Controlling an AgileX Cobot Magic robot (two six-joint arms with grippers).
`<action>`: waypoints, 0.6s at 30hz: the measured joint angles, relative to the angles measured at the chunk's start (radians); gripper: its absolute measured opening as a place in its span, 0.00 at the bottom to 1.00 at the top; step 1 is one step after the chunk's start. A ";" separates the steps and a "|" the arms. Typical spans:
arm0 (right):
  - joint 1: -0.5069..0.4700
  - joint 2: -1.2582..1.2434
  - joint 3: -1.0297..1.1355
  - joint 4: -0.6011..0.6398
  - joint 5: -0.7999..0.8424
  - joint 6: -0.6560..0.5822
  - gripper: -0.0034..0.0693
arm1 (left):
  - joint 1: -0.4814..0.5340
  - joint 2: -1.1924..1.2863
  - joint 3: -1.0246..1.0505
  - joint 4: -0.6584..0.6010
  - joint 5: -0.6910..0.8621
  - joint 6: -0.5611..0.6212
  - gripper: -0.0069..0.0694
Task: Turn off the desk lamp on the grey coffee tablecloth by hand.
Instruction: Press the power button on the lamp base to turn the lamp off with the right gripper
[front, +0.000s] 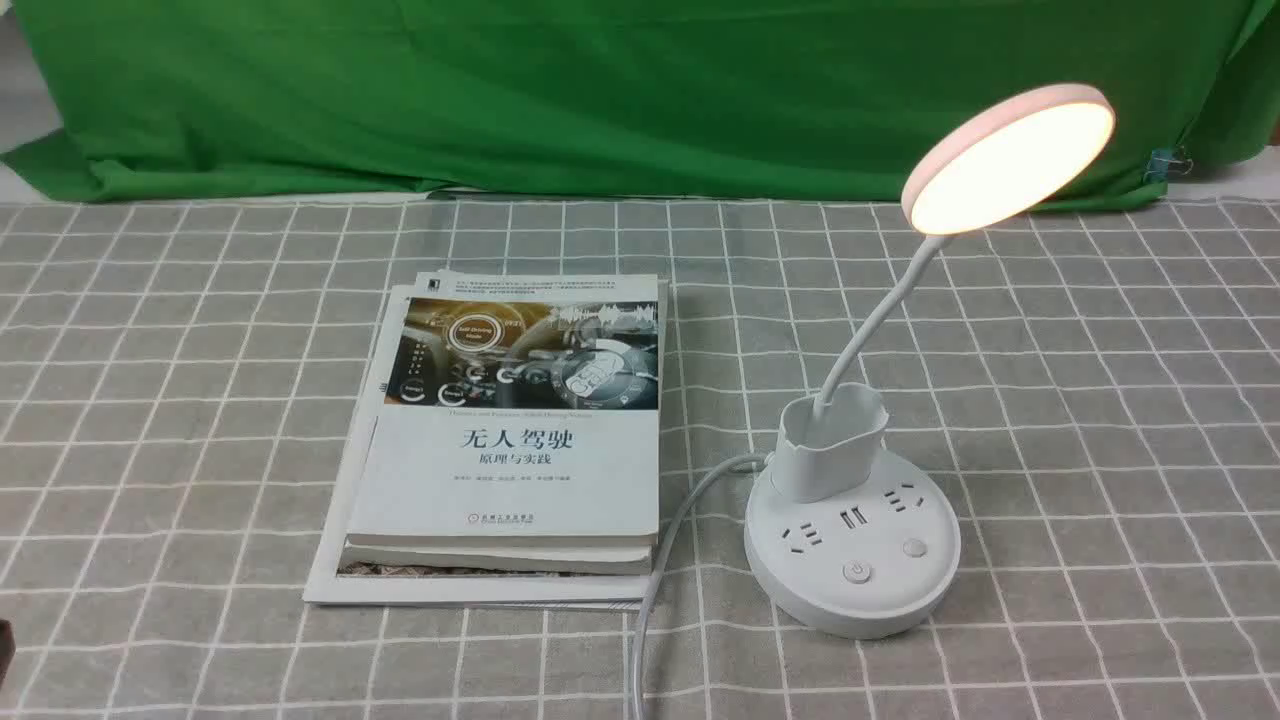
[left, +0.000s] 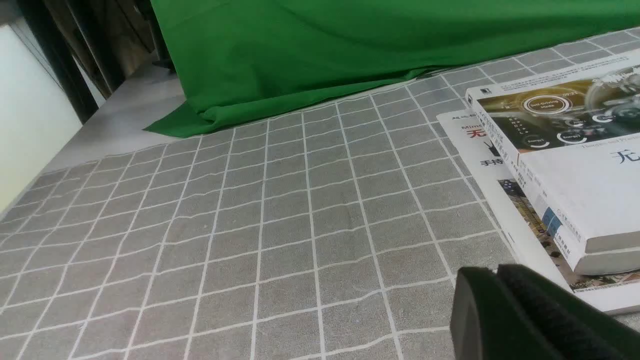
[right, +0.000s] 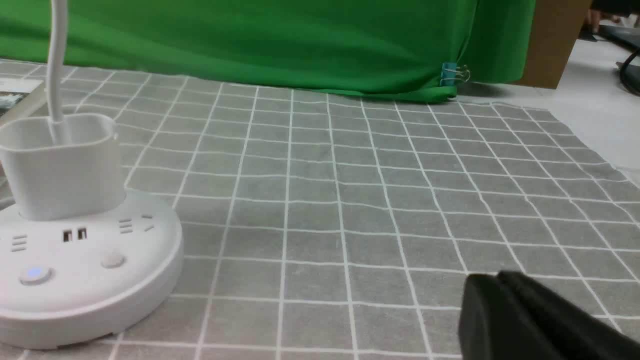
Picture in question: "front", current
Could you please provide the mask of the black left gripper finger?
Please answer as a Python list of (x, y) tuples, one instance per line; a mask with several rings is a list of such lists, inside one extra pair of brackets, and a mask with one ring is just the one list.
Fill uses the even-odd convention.
[(15, 635), (9, 620), (0, 620), (0, 683), (6, 680), (13, 659), (15, 657)]

